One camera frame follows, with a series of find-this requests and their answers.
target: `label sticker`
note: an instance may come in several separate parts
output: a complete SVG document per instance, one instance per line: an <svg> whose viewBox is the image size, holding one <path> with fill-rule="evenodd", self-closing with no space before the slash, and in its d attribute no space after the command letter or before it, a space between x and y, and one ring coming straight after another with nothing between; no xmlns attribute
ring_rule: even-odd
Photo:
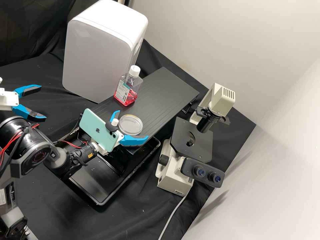
<svg viewBox="0 0 320 240"><path fill-rule="evenodd" d="M126 102L129 91L130 91L130 87L127 84L125 84L123 81L119 81L116 97L122 100L123 102Z"/></svg>
<svg viewBox="0 0 320 240"><path fill-rule="evenodd" d="M184 196L184 193L179 192L178 190L174 190L174 193L177 194L177 195L179 195L179 196Z"/></svg>
<svg viewBox="0 0 320 240"><path fill-rule="evenodd" d="M6 194L4 192L4 188L0 189L0 205L6 204Z"/></svg>

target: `red wire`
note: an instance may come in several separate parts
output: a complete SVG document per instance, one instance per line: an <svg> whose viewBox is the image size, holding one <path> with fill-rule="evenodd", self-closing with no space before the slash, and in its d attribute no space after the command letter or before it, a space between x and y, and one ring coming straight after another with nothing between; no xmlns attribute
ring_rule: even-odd
<svg viewBox="0 0 320 240"><path fill-rule="evenodd" d="M60 142L65 142L65 143L69 144L70 146L75 147L75 148L78 148L78 149L81 149L81 148L82 148L82 147L79 147L79 146L76 146L76 145L72 144L71 142L67 142L67 141L64 141L64 140L62 140L62 141L60 141Z"/></svg>
<svg viewBox="0 0 320 240"><path fill-rule="evenodd" d="M36 127L38 127L40 124L37 123L35 125L33 125L31 128L34 129ZM9 140L9 142L7 143L7 145L0 151L0 156L1 156L1 160L0 160L0 167L2 165L3 162L3 158L4 158L4 153L7 150L7 148L15 141L17 140L20 136L22 135L22 131L17 132L15 135L13 135L13 137Z"/></svg>
<svg viewBox="0 0 320 240"><path fill-rule="evenodd" d="M7 143L7 145L1 150L1 160L0 160L0 166L2 165L3 158L4 158L4 153L7 150L7 148L15 141L17 140L20 136L22 135L21 131L17 132Z"/></svg>

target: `microscope stage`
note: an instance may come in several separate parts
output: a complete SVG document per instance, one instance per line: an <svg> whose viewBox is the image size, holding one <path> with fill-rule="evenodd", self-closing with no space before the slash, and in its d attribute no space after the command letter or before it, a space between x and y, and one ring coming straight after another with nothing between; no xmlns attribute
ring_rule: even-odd
<svg viewBox="0 0 320 240"><path fill-rule="evenodd" d="M178 154L207 163L212 160L212 143L213 132L201 133L197 125L176 117L170 145Z"/></svg>

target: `red liquid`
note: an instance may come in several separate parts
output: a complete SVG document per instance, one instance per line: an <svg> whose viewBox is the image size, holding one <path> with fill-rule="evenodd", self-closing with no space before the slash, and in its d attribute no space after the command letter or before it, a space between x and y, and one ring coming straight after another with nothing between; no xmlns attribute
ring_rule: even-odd
<svg viewBox="0 0 320 240"><path fill-rule="evenodd" d="M122 105L125 105L125 106L128 106L128 105L130 105L131 103L133 103L133 102L137 99L137 97L138 97L138 94L135 93L132 89L130 89L130 91L129 91L129 93L128 93L127 100L126 100L125 103L123 103L123 101L121 101L119 98L116 97L116 92L117 92L117 91L114 92L114 95L113 95L114 98L117 99L119 102L122 103Z"/></svg>

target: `white bottle cap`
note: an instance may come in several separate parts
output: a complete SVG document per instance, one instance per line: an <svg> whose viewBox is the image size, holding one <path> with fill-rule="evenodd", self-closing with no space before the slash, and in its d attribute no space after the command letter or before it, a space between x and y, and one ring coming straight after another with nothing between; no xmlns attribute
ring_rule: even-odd
<svg viewBox="0 0 320 240"><path fill-rule="evenodd" d="M119 123L119 120L114 118L114 119L112 119L111 125L116 127L116 126L118 126L118 123Z"/></svg>
<svg viewBox="0 0 320 240"><path fill-rule="evenodd" d="M139 77L140 68L137 65L132 65L129 70L129 74L133 77Z"/></svg>

